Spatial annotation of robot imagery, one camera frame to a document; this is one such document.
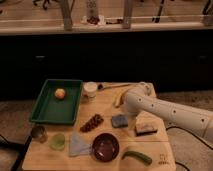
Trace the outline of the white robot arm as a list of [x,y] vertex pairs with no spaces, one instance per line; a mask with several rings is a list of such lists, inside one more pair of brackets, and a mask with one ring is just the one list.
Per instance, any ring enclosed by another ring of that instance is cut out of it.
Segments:
[[124,105],[130,113],[150,112],[213,143],[213,111],[160,100],[152,92],[149,84],[140,82],[124,93]]

